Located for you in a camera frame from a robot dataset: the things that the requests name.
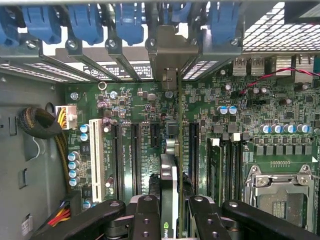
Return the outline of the metal expansion slot cover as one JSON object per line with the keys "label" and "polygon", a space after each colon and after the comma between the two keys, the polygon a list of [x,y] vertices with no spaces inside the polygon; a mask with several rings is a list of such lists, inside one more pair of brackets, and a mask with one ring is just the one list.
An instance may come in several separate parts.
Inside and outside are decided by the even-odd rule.
{"label": "metal expansion slot cover", "polygon": [[216,45],[212,43],[211,31],[202,29],[198,54],[188,60],[181,70],[182,80],[197,81],[230,63],[242,54],[242,43],[243,36],[240,30],[236,31],[235,38]]}
{"label": "metal expansion slot cover", "polygon": [[41,41],[0,46],[0,73],[51,83],[97,83],[99,79],[43,53]]}
{"label": "metal expansion slot cover", "polygon": [[83,54],[83,45],[82,45],[81,40],[72,39],[72,38],[68,39],[65,42],[65,47],[68,51],[69,57],[73,57],[78,62],[81,62],[81,63],[85,64],[86,66],[89,66],[89,67],[93,68],[94,70],[97,70],[98,72],[103,73],[104,75],[106,75],[107,77],[109,77],[110,79],[112,79],[116,82],[121,81],[121,79],[119,77],[117,77],[116,75],[114,75],[113,73],[108,71],[106,68],[104,68],[103,66],[101,66],[100,64],[95,62],[90,57]]}
{"label": "metal expansion slot cover", "polygon": [[122,40],[113,36],[105,41],[105,48],[108,51],[108,55],[129,74],[129,76],[135,81],[140,82],[142,79],[139,77],[133,66],[130,64],[126,56],[123,54]]}

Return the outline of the white power connector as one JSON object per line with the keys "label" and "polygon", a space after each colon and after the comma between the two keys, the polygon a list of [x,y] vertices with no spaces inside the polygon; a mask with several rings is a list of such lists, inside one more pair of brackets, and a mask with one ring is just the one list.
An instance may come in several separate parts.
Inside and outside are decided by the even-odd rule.
{"label": "white power connector", "polygon": [[76,105],[56,106],[55,116],[62,130],[75,130],[78,126],[78,115]]}

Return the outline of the metal CPU socket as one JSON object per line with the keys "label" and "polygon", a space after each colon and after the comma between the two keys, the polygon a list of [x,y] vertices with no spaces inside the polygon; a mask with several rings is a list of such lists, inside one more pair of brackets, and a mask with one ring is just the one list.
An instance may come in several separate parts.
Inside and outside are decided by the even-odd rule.
{"label": "metal CPU socket", "polygon": [[254,164],[245,175],[242,201],[316,233],[316,186],[316,178],[309,164],[303,164],[293,173],[266,173]]}

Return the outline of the short black expansion slot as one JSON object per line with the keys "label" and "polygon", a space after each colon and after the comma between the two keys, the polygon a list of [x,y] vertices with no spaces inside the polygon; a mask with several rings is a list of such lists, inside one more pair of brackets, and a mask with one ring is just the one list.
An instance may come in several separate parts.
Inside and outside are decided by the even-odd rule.
{"label": "short black expansion slot", "polygon": [[160,146],[160,124],[150,124],[150,146],[152,148],[158,148]]}

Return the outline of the white PCI expansion slot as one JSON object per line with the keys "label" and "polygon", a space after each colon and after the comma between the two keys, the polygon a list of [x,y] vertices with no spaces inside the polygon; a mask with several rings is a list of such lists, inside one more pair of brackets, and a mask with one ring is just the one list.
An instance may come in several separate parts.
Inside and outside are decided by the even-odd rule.
{"label": "white PCI expansion slot", "polygon": [[92,200],[101,203],[105,198],[104,144],[101,119],[89,120]]}

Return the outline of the black RAM slot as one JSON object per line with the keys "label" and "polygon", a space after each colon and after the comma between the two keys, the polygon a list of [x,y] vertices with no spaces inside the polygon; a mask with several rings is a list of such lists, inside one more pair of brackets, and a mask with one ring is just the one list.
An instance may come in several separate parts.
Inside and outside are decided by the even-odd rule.
{"label": "black RAM slot", "polygon": [[232,196],[232,145],[230,141],[222,142],[223,148],[223,202]]}
{"label": "black RAM slot", "polygon": [[240,200],[242,194],[242,143],[232,143],[232,199]]}

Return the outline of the long black expansion slot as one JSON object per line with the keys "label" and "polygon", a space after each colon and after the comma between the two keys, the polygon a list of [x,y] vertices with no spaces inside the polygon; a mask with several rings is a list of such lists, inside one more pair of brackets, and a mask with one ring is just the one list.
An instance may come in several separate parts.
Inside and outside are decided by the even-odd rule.
{"label": "long black expansion slot", "polygon": [[113,185],[114,194],[118,200],[124,200],[124,163],[122,128],[119,123],[111,126],[113,152]]}
{"label": "long black expansion slot", "polygon": [[138,123],[132,123],[130,130],[133,194],[140,195],[142,193],[141,128]]}
{"label": "long black expansion slot", "polygon": [[199,137],[200,126],[198,122],[189,123],[189,178],[194,190],[194,194],[198,194],[199,181]]}

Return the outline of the green motherboard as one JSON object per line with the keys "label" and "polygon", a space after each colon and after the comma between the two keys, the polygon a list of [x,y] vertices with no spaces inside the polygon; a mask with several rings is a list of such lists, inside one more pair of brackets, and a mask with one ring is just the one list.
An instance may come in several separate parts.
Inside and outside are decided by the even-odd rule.
{"label": "green motherboard", "polygon": [[[276,76],[284,70],[313,77],[312,83],[289,83]],[[195,81],[183,81],[176,91],[159,82],[71,84],[66,105],[76,106],[77,128],[67,130],[68,184],[79,193],[84,210],[93,201],[89,120],[101,119],[105,197],[114,191],[112,125],[122,133],[124,200],[133,193],[131,124],[141,137],[141,195],[149,194],[151,175],[159,175],[166,139],[176,138],[179,200],[188,201],[183,173],[189,177],[189,124],[199,123],[198,193],[223,201],[223,141],[242,143],[242,175],[258,165],[264,173],[294,173],[308,164],[316,180],[317,224],[320,232],[320,55],[312,72],[282,68],[269,76],[234,76],[230,67]],[[151,147],[151,123],[160,126],[160,146]],[[190,232],[189,217],[177,219],[177,234]]]}

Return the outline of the silver rear port block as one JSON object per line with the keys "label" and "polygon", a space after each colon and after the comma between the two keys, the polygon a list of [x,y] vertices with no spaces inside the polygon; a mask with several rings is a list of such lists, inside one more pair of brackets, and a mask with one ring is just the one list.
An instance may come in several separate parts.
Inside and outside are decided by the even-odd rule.
{"label": "silver rear port block", "polygon": [[[314,70],[315,57],[310,54],[295,54],[277,56],[275,60],[275,70],[288,69],[290,67],[297,70],[312,72]],[[313,76],[306,73],[300,73],[295,70],[284,70],[275,74],[278,78],[293,84],[311,84]]]}

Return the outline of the silver USB port block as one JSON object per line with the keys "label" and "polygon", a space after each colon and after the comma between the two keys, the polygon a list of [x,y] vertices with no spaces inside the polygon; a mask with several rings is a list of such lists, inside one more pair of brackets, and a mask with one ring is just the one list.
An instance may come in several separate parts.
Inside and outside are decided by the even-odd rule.
{"label": "silver USB port block", "polygon": [[233,76],[263,76],[265,60],[262,57],[237,57],[232,61]]}

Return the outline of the open black PC case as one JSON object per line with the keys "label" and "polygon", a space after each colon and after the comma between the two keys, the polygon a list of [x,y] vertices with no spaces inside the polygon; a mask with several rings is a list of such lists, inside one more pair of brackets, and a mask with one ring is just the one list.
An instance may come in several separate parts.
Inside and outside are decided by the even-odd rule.
{"label": "open black PC case", "polygon": [[[157,82],[155,67],[157,27],[163,24],[163,3],[191,2],[187,23],[171,25],[175,33],[197,47],[201,31],[210,30],[210,2],[239,3],[239,28],[242,53],[236,58],[263,58],[267,77],[276,73],[277,56],[320,56],[320,0],[0,0],[17,23],[19,45],[41,41],[43,54],[108,83]],[[141,3],[143,42],[128,45],[122,40],[122,52],[141,81],[134,81],[108,54],[105,42],[115,37],[116,4]],[[75,37],[67,5],[97,4],[103,27],[103,42],[89,45]],[[25,24],[22,7],[53,6],[60,21],[61,42],[46,44],[32,36]],[[82,52],[121,79],[116,82],[70,57],[66,41],[82,41]],[[182,69],[178,86],[183,81]],[[111,198],[83,209],[80,195],[68,183],[67,130],[56,120],[56,106],[66,106],[66,89],[72,84],[53,83],[0,72],[0,240],[30,240],[48,227],[69,220]],[[179,200],[179,216],[189,218],[189,233],[176,239],[200,240],[192,226],[189,203]]]}

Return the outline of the blue slot retention clip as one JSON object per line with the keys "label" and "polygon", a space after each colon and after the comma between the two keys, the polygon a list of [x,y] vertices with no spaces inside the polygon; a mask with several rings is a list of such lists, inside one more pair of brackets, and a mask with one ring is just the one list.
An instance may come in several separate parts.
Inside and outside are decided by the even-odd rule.
{"label": "blue slot retention clip", "polygon": [[142,43],[144,40],[142,3],[116,3],[115,25],[117,36],[129,46]]}
{"label": "blue slot retention clip", "polygon": [[48,45],[62,41],[60,19],[53,6],[23,6],[22,14],[28,32]]}
{"label": "blue slot retention clip", "polygon": [[69,4],[67,9],[72,31],[77,39],[91,46],[103,42],[104,29],[97,4]]}
{"label": "blue slot retention clip", "polygon": [[223,45],[240,39],[242,29],[239,22],[240,3],[234,1],[211,1],[208,26],[211,34],[211,42],[214,46]]}
{"label": "blue slot retention clip", "polygon": [[0,45],[16,47],[20,45],[18,25],[4,6],[0,6]]}
{"label": "blue slot retention clip", "polygon": [[191,2],[164,2],[162,4],[163,24],[179,25],[180,23],[187,23],[191,6]]}

